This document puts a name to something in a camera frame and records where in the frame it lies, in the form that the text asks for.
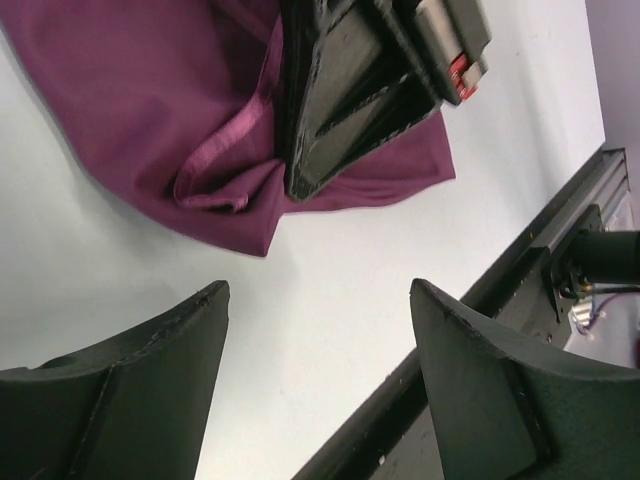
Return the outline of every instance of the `garment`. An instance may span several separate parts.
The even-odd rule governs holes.
[[[383,206],[453,178],[440,114],[307,203],[284,189],[277,0],[0,0],[17,56],[87,171],[149,217],[266,255],[287,212]]]

